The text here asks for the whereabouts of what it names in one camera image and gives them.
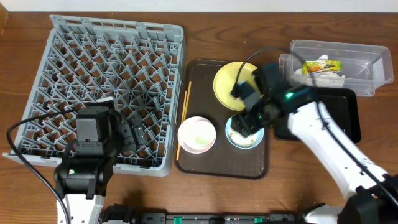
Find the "green snack wrapper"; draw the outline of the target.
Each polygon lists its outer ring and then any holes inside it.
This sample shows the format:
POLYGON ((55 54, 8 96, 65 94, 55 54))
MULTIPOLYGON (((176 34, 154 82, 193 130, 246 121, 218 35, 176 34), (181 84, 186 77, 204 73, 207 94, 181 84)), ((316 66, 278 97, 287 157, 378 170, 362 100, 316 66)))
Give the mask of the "green snack wrapper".
POLYGON ((316 60, 306 61, 302 66, 302 74, 319 72, 340 72, 342 63, 339 60, 316 60))

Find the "light blue bowl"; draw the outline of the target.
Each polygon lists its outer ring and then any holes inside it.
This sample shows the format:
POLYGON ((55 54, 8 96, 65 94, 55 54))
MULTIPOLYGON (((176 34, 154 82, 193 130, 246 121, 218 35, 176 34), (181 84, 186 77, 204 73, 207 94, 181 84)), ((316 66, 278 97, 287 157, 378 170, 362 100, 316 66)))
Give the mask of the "light blue bowl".
POLYGON ((225 126, 225 135, 227 140, 235 147, 239 149, 252 149, 259 145, 264 137, 264 129, 260 129, 255 134, 252 134, 244 138, 237 131, 232 129, 232 117, 230 117, 225 126))

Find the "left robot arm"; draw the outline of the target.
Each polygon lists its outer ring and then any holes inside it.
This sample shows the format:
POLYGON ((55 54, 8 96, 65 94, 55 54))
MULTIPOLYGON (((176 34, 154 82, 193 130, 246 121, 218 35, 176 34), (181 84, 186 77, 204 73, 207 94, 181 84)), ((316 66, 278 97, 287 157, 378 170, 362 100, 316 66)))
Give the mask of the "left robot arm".
POLYGON ((115 108, 92 103, 78 110, 76 140, 68 144, 54 179, 59 223, 97 223, 120 153, 147 142, 142 121, 126 121, 115 108))

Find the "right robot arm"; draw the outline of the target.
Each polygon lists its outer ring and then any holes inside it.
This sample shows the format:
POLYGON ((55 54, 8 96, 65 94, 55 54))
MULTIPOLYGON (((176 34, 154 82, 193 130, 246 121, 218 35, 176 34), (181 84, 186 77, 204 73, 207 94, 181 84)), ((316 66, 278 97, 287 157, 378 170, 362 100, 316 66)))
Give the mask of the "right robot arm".
POLYGON ((231 118, 244 137, 287 119, 301 140, 336 182, 343 208, 320 205, 303 215, 305 223, 397 223, 397 177, 376 165, 342 131, 318 98, 315 85, 291 86, 274 72, 255 72, 257 87, 236 80, 231 95, 245 108, 231 118))

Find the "rice and food scraps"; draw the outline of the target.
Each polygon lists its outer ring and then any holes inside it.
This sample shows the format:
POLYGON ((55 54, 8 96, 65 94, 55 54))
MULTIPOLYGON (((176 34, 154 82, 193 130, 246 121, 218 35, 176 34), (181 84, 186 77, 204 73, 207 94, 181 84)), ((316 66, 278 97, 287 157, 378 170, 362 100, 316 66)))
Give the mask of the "rice and food scraps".
POLYGON ((228 136, 230 137, 230 140, 236 146, 239 146, 242 148, 252 147, 253 145, 255 145, 255 143, 258 139, 258 134, 252 134, 252 135, 249 135, 248 137, 243 137, 237 131, 234 131, 232 129, 229 130, 228 136))

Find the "yellow plate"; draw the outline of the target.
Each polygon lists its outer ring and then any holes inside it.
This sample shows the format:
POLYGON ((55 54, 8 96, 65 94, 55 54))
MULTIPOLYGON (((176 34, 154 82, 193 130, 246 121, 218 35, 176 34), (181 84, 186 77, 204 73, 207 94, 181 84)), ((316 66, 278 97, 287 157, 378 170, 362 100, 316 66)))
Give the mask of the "yellow plate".
MULTIPOLYGON (((243 62, 231 62, 224 65, 217 71, 213 80, 213 90, 218 101, 223 106, 235 111, 244 109, 244 102, 240 98, 234 98, 230 94, 242 63, 243 62)), ((246 63, 239 75, 238 83, 248 82, 257 93, 260 93, 252 77, 252 73, 255 70, 257 70, 255 65, 246 63)))

